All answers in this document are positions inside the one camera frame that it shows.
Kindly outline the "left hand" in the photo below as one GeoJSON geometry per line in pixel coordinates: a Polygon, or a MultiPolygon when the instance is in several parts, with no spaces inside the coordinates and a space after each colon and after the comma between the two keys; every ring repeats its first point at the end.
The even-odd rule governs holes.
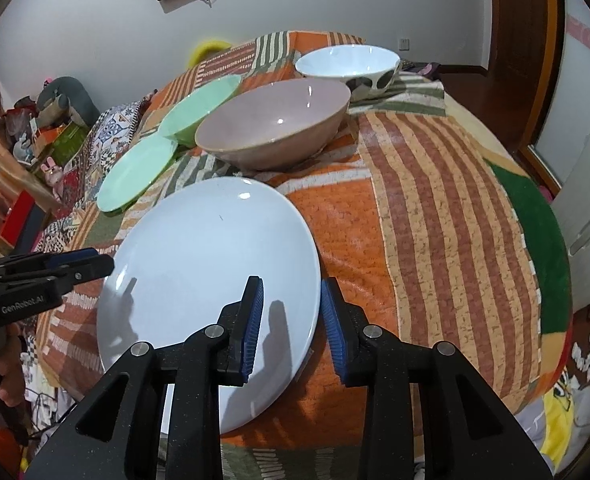
{"type": "Polygon", "coordinates": [[[0,399],[9,408],[24,400],[25,380],[22,369],[21,330],[18,324],[7,326],[7,342],[0,353],[0,399]]]}

